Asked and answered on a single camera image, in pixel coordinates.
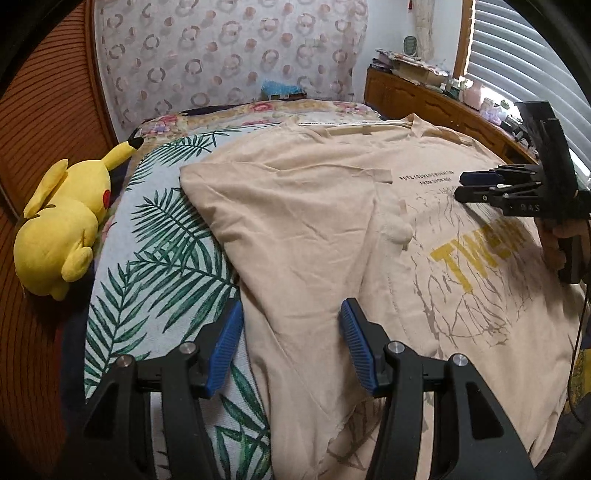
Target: palm leaf print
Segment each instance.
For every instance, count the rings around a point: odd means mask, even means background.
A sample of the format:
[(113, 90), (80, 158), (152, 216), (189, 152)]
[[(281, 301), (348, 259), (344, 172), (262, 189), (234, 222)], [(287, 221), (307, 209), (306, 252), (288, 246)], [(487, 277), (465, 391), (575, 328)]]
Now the palm leaf print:
[[(102, 295), (90, 305), (86, 335), (86, 394), (96, 387), (111, 363), (125, 353), (137, 351), (146, 337), (142, 335), (147, 318), (138, 319), (141, 302), (136, 303), (142, 285), (130, 262), (125, 269), (117, 264), (117, 272), (108, 269), (109, 282), (101, 282)], [(143, 360), (150, 352), (135, 355)]]
[(142, 159), (132, 175), (126, 191), (131, 190), (131, 187), (139, 185), (148, 178), (156, 164), (170, 166), (177, 163), (186, 163), (190, 159), (198, 158), (204, 151), (211, 153), (212, 149), (217, 147), (216, 137), (228, 137), (228, 133), (235, 131), (237, 130), (226, 129), (208, 132), (203, 135), (179, 138), (160, 145)]
[[(249, 412), (220, 395), (224, 410), (237, 423), (239, 429), (216, 426), (216, 450), (226, 480), (262, 480), (271, 468), (269, 424), (258, 401), (255, 390), (246, 377), (232, 363), (232, 379)], [(232, 477), (226, 441), (239, 444), (240, 457), (235, 476)]]
[(156, 317), (166, 315), (163, 333), (196, 307), (185, 341), (212, 314), (217, 317), (226, 300), (236, 294), (234, 269), (178, 188), (163, 194), (156, 191), (152, 199), (144, 197), (132, 221), (142, 245), (132, 264), (149, 290), (148, 311)]

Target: beige t-shirt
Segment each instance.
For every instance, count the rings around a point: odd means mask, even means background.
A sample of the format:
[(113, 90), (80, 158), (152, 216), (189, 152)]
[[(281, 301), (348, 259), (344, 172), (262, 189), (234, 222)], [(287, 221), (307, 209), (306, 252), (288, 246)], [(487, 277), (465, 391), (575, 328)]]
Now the beige t-shirt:
[[(421, 355), (465, 353), (541, 459), (582, 298), (545, 268), (530, 219), (454, 200), (461, 172), (498, 163), (473, 139), (411, 116), (269, 128), (181, 170), (241, 277), (276, 478), (365, 477), (381, 409), (340, 337), (349, 296)], [(429, 470), (429, 396), (423, 430), (417, 478)]]

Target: silver bolt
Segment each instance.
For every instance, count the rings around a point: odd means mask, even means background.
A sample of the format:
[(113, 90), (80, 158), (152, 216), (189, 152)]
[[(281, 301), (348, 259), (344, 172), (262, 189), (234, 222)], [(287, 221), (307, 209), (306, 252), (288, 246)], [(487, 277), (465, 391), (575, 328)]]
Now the silver bolt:
[(390, 342), (388, 344), (388, 350), (390, 350), (392, 353), (402, 353), (404, 352), (404, 345), (401, 344), (400, 342)]
[(452, 360), (459, 367), (465, 367), (468, 364), (466, 355), (462, 355), (461, 353), (456, 353)]
[(193, 353), (197, 349), (197, 346), (193, 342), (184, 342), (178, 346), (178, 349), (181, 353), (188, 355)]
[(128, 367), (133, 362), (134, 362), (134, 357), (132, 357), (131, 355), (121, 355), (117, 360), (115, 360), (115, 363), (117, 364), (117, 366), (121, 367), (121, 368)]

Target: floral bedding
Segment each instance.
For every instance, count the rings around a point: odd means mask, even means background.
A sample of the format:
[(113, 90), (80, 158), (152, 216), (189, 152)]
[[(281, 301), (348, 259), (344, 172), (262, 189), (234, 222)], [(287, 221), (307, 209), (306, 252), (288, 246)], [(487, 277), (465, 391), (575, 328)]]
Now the floral bedding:
[[(225, 301), (238, 294), (231, 264), (180, 188), (181, 166), (202, 161), (218, 146), (288, 118), (341, 123), (378, 119), (375, 112), (357, 104), (303, 102), (307, 103), (256, 103), (202, 116), (208, 118), (179, 114), (175, 121), (167, 116), (141, 127), (141, 134), (151, 140), (142, 147), (141, 161), (130, 167), (125, 192), (103, 229), (86, 334), (87, 397), (119, 355), (129, 353), (136, 359), (165, 355), (193, 339), (203, 325), (217, 318)], [(262, 123), (264, 119), (276, 122)], [(270, 478), (269, 427), (243, 335), (225, 386), (201, 405), (221, 476)], [(151, 396), (151, 411), (157, 476), (167, 479), (158, 394)]]

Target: black ear tip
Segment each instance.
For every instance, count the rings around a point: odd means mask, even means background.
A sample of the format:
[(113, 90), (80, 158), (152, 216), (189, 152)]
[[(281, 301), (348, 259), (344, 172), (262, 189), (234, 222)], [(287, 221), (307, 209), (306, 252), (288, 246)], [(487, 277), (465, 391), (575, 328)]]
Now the black ear tip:
[(144, 139), (142, 137), (130, 138), (127, 143), (137, 150), (144, 144)]

